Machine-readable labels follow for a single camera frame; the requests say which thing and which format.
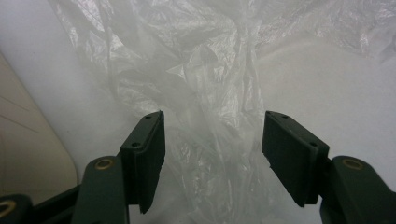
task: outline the bolt hole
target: bolt hole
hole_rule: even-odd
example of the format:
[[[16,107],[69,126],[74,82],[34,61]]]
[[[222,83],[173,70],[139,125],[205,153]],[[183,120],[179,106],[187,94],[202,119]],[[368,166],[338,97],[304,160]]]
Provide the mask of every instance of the bolt hole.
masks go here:
[[[132,143],[131,146],[132,147],[140,147],[140,143]]]
[[[113,165],[114,161],[110,159],[102,159],[95,164],[97,170],[105,170]]]

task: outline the crumpled plastic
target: crumpled plastic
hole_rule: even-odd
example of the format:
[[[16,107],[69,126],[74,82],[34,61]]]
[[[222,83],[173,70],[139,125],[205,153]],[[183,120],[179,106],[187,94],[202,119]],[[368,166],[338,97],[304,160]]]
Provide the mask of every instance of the crumpled plastic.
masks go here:
[[[304,34],[379,63],[396,55],[394,0],[50,3],[103,90],[136,119],[164,111],[165,165],[196,223],[283,223],[286,192],[261,153],[258,52]]]

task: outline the plastic wrap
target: plastic wrap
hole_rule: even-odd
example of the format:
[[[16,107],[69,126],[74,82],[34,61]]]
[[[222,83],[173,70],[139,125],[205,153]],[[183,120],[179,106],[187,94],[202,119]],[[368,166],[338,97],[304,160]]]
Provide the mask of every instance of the plastic wrap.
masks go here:
[[[50,3],[103,90],[136,119],[164,111],[165,164],[196,223],[283,223],[286,191],[261,153],[263,52],[303,35],[396,55],[396,1]]]

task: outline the transparent plastic bag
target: transparent plastic bag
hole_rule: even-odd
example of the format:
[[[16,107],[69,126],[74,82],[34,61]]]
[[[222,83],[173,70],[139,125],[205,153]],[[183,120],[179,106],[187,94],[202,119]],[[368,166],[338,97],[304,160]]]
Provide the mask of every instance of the transparent plastic bag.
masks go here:
[[[103,90],[136,119],[165,112],[166,166],[196,223],[283,223],[285,191],[261,153],[257,52],[307,34],[380,63],[395,55],[396,1],[50,3]]]

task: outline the plastic bag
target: plastic bag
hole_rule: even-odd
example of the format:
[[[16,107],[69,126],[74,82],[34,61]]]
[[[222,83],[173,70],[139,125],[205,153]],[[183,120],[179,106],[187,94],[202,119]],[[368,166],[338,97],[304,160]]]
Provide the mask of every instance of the plastic bag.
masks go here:
[[[50,2],[104,90],[136,119],[165,112],[165,162],[196,223],[283,223],[285,191],[261,153],[258,52],[305,34],[395,55],[396,1]]]

